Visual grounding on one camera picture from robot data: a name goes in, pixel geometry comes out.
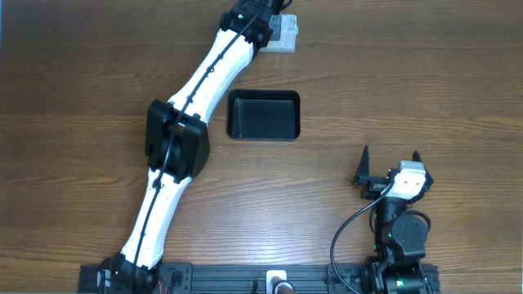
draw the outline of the black container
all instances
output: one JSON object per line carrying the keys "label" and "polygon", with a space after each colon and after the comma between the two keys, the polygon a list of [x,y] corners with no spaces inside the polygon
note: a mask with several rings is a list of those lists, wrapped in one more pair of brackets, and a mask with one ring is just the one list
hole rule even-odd
{"label": "black container", "polygon": [[300,135],[295,91],[233,90],[227,133],[236,140],[294,140]]}

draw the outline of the wooden table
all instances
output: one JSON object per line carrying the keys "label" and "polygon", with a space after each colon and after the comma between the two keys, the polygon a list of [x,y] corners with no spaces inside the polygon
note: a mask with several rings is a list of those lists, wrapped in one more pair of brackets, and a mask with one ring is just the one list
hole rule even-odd
{"label": "wooden table", "polygon": [[[81,264],[119,252],[145,192],[145,113],[207,55],[235,0],[4,0],[0,291],[74,292]],[[234,141],[226,100],[184,193],[165,261],[329,262],[369,203],[364,145],[385,175],[419,150],[436,183],[426,263],[444,292],[520,293],[523,2],[296,0],[295,54],[259,54],[230,86],[293,89],[302,134]],[[373,254],[367,217],[339,262]]]}

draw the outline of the table surface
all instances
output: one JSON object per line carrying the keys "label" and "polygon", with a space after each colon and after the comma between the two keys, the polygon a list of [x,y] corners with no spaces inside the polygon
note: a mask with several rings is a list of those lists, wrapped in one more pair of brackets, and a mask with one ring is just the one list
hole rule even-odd
{"label": "table surface", "polygon": [[[145,113],[207,55],[234,0],[4,0],[0,291],[74,292],[119,252],[145,192]],[[369,203],[350,182],[418,150],[436,183],[424,262],[444,292],[520,293],[523,2],[296,0],[294,54],[260,53],[230,89],[293,89],[294,142],[234,141],[226,99],[184,193],[165,261],[329,263]],[[339,262],[373,255],[368,219]]]}

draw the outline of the wooden tabletop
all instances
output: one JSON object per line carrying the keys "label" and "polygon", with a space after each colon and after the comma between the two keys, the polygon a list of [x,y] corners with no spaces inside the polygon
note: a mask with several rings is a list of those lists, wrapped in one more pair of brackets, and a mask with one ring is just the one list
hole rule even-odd
{"label": "wooden tabletop", "polygon": [[[74,292],[119,252],[147,181],[145,114],[189,79],[235,0],[4,0],[0,291]],[[436,183],[425,263],[444,292],[520,293],[523,2],[295,0],[294,54],[260,53],[230,89],[297,91],[294,142],[234,141],[226,99],[164,261],[329,263],[368,204],[350,179],[418,150]],[[373,255],[363,216],[339,262]]]}

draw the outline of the white plastic part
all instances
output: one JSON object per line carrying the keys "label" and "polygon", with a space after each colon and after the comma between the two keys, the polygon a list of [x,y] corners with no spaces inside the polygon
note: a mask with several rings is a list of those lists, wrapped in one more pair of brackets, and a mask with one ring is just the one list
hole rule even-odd
{"label": "white plastic part", "polygon": [[263,47],[263,52],[284,52],[294,53],[296,51],[297,17],[295,15],[281,16],[281,33],[279,41],[269,41],[267,47]]}
{"label": "white plastic part", "polygon": [[[235,36],[236,32],[231,30],[218,31],[216,41],[212,45],[211,51],[208,53],[207,57],[205,57],[205,60],[203,60],[202,64],[198,69],[196,69],[196,72],[192,78],[190,78],[189,82],[176,95],[169,99],[170,102],[174,103],[174,108],[182,108],[183,104],[186,102],[187,96],[190,95],[198,81],[205,74],[207,67],[211,65]],[[249,64],[253,58],[253,53],[253,44],[245,42],[245,37],[240,36],[225,53],[223,59],[219,60],[214,66],[214,71],[205,78],[202,85],[194,95],[193,103],[189,104],[187,107],[186,114],[199,114],[201,120],[208,123],[208,120],[210,119],[218,101],[223,96],[223,93],[236,75]],[[158,177],[158,174],[159,170],[149,170],[149,183],[147,184],[144,202],[141,204],[141,209],[134,230],[131,233],[131,237],[122,248],[122,254],[125,255],[127,261],[134,262],[145,216],[154,197],[155,189],[152,187],[152,184]],[[163,243],[165,241],[169,224],[171,223],[172,216],[174,215],[181,194],[190,181],[191,178],[187,177],[180,184],[175,184],[172,176],[167,173],[163,175],[163,188],[160,190],[159,195],[156,198],[153,210],[145,228],[145,237],[143,238],[140,253],[138,255],[138,262],[136,263],[138,267],[145,265],[148,268],[151,268],[162,258]]]}
{"label": "white plastic part", "polygon": [[[187,100],[187,96],[190,95],[198,81],[205,74],[207,67],[211,65],[218,54],[221,53],[235,36],[236,32],[230,29],[227,31],[220,29],[218,31],[216,41],[214,45],[212,45],[207,57],[205,57],[205,60],[203,60],[202,64],[196,69],[196,72],[192,78],[190,78],[189,82],[169,99],[169,102],[174,102],[174,108],[181,109]],[[193,103],[187,108],[186,114],[199,114],[202,122],[208,123],[212,111],[223,96],[223,93],[236,75],[251,62],[253,54],[253,44],[245,42],[245,37],[240,36],[225,53],[223,59],[218,61],[214,66],[214,72],[210,73],[203,81],[196,95],[194,95]]]}
{"label": "white plastic part", "polygon": [[401,161],[400,173],[394,177],[394,185],[387,197],[410,200],[418,196],[425,184],[425,174],[423,163]]}

